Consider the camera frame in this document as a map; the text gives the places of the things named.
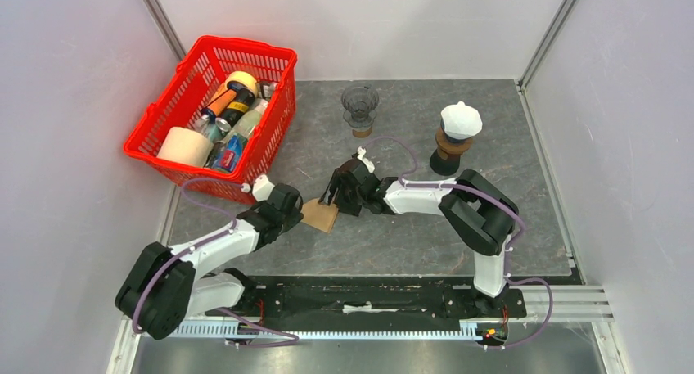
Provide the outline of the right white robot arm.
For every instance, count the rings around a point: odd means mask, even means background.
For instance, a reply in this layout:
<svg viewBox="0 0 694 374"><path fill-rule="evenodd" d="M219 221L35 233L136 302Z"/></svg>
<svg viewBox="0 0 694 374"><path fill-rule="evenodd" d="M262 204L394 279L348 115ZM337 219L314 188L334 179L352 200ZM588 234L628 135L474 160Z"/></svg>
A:
<svg viewBox="0 0 694 374"><path fill-rule="evenodd" d="M353 216L367 209L443 217L474 253L469 306L484 316L504 307L511 285L506 253L526 225L515 202L477 171L466 169L457 178L439 181L378 178L374 167L352 158L334 170L319 201Z"/></svg>

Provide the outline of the white paper coffee filter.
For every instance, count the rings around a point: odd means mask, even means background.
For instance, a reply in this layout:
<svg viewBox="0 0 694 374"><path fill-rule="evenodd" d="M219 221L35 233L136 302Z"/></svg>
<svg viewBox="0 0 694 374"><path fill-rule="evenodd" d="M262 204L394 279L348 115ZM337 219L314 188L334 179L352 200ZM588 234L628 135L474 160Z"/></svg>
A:
<svg viewBox="0 0 694 374"><path fill-rule="evenodd" d="M448 105L440 112L441 128L453 136L474 137L481 132L483 122L479 111L464 101Z"/></svg>

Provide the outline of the blue ribbed dripper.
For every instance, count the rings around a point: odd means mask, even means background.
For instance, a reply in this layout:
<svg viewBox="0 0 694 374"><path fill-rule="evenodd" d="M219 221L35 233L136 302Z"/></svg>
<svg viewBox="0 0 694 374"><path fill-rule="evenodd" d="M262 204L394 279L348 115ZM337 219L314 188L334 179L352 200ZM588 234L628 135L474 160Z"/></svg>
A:
<svg viewBox="0 0 694 374"><path fill-rule="evenodd" d="M444 138L446 141L451 142L451 143L463 143L463 142L466 142L466 141L469 141L472 139L472 137L470 137L470 136L463 136L463 137L453 136L453 135L450 135L446 132L444 132Z"/></svg>

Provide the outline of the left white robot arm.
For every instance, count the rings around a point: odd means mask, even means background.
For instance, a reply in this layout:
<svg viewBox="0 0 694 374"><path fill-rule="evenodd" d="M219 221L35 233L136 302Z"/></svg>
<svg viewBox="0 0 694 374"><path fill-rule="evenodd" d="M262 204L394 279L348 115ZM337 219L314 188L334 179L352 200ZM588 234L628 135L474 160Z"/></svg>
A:
<svg viewBox="0 0 694 374"><path fill-rule="evenodd" d="M224 309L242 316L255 309L257 295L246 277L213 271L290 231L303 218L303 198L266 176L251 193L256 202L224 226L188 243L167 247L155 241L143 248L115 297L134 333L162 340L190 316Z"/></svg>

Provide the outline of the brown paper coffee filter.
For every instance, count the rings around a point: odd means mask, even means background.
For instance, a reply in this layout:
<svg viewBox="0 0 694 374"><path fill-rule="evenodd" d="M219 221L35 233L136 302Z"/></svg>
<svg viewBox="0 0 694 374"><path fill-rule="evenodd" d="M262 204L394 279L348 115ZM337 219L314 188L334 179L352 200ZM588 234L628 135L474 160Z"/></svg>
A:
<svg viewBox="0 0 694 374"><path fill-rule="evenodd" d="M321 204L318 198L305 202L302 206L302 222L321 232L330 233L335 225L338 209L335 205Z"/></svg>

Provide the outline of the grey transparent dripper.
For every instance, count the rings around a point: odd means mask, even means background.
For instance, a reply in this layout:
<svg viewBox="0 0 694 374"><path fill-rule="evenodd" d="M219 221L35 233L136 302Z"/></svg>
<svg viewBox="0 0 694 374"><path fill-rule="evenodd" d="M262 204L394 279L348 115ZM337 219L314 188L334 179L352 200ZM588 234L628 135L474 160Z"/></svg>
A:
<svg viewBox="0 0 694 374"><path fill-rule="evenodd" d="M380 103L378 91L371 85L346 88L340 97L343 120L353 129L366 131L373 126L376 108Z"/></svg>

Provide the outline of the brown wooden ring holder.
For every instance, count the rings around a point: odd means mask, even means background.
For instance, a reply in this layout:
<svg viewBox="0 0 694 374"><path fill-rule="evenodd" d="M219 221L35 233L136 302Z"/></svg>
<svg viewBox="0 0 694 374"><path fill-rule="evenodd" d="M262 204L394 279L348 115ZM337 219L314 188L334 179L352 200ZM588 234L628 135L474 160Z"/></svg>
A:
<svg viewBox="0 0 694 374"><path fill-rule="evenodd" d="M435 154L442 160L452 160L458 159L467 152L471 148L474 138L469 137L463 140L451 139L442 128L439 128L435 135L435 141L437 144Z"/></svg>

